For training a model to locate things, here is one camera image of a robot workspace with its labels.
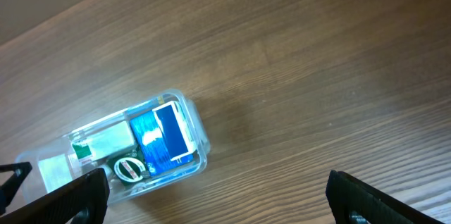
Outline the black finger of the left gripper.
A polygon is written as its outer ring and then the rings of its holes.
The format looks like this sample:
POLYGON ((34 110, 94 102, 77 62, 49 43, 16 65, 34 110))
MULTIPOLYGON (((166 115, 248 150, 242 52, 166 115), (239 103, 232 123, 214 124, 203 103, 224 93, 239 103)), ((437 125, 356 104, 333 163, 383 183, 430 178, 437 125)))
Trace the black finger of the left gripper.
POLYGON ((12 172, 9 179, 1 184, 1 215, 5 214, 6 207, 13 201, 14 196, 31 170, 32 165, 30 162, 1 165, 2 173, 12 172))

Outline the blue Vicks lozenge box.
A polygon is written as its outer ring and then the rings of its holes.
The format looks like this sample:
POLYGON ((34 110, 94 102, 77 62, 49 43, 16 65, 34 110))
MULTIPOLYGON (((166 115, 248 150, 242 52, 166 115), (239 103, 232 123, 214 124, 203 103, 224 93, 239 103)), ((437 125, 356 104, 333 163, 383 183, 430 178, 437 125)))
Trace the blue Vicks lozenge box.
POLYGON ((172 161, 163 139, 163 133, 152 111, 130 120, 130 126, 143 153, 151 176, 160 175, 194 160, 193 154, 172 161))

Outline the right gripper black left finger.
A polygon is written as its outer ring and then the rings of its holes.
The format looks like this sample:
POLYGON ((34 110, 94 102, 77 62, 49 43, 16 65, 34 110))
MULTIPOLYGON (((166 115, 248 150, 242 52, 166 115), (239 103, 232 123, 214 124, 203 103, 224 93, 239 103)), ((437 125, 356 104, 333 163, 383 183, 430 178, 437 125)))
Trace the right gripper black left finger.
POLYGON ((2 224, 102 224, 109 199, 104 169, 94 169, 1 218, 2 224))

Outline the green Zam-Buk ointment box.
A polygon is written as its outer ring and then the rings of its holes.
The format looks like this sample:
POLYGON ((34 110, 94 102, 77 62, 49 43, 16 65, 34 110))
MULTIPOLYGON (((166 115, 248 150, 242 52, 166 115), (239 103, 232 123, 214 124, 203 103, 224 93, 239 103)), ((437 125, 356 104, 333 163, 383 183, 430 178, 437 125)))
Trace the green Zam-Buk ointment box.
POLYGON ((139 147, 108 158, 106 164, 112 170, 113 178, 117 179, 124 186, 135 184, 151 177, 139 147))

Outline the white green Panadol box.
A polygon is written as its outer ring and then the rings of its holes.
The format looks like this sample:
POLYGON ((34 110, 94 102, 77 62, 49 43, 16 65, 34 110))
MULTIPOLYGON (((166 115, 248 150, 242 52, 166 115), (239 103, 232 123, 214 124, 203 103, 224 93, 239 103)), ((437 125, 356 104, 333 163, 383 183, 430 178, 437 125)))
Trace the white green Panadol box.
POLYGON ((126 121, 84 136, 71 143, 79 162, 97 161, 135 147, 135 138, 126 121))

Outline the clear plastic container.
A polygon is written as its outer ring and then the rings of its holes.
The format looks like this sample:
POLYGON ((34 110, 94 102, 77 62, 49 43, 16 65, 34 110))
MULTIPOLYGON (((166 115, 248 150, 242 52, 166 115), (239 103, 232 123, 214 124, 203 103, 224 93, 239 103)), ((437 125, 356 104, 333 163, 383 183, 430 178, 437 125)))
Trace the clear plastic container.
POLYGON ((114 204, 202 172, 210 148, 194 102, 168 89, 32 146, 16 160, 32 165, 21 186, 27 203, 101 168, 114 204))

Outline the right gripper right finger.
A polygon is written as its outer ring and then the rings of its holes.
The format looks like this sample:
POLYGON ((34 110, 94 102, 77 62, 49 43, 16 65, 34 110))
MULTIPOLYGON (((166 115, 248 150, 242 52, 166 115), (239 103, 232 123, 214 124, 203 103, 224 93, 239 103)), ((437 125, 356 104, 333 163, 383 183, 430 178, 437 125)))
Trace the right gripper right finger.
POLYGON ((326 197, 336 223, 440 223, 343 171, 330 172, 326 197))

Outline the white box with blue panel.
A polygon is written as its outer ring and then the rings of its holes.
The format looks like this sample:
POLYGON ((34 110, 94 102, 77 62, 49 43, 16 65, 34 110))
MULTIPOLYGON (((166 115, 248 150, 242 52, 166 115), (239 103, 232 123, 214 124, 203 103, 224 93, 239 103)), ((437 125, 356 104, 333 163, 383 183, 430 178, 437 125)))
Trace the white box with blue panel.
POLYGON ((178 101, 169 101, 152 109, 163 133, 163 139, 172 161, 193 154, 195 146, 186 117, 178 101))

